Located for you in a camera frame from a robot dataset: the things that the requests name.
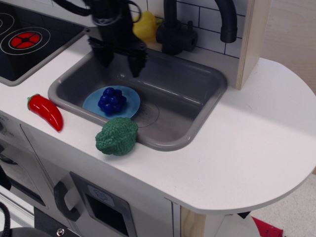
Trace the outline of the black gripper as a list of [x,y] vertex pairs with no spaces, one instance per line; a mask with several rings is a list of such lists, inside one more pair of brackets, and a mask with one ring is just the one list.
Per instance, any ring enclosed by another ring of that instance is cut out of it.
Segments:
[[94,27],[87,27],[85,33],[96,46],[92,51],[99,63],[107,68],[114,58],[114,52],[128,56],[128,64],[134,78],[139,77],[145,67],[146,44],[133,32],[133,20],[128,9],[120,9],[112,18],[92,16]]

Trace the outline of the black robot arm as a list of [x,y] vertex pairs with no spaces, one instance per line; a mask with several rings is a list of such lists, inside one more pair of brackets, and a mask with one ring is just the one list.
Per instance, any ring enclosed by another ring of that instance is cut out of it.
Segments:
[[133,77],[138,77],[145,67],[148,55],[146,44],[133,32],[134,21],[129,6],[130,0],[85,0],[88,9],[67,0],[56,0],[62,8],[80,16],[91,16],[94,27],[84,33],[94,56],[103,67],[108,67],[115,54],[127,57]]

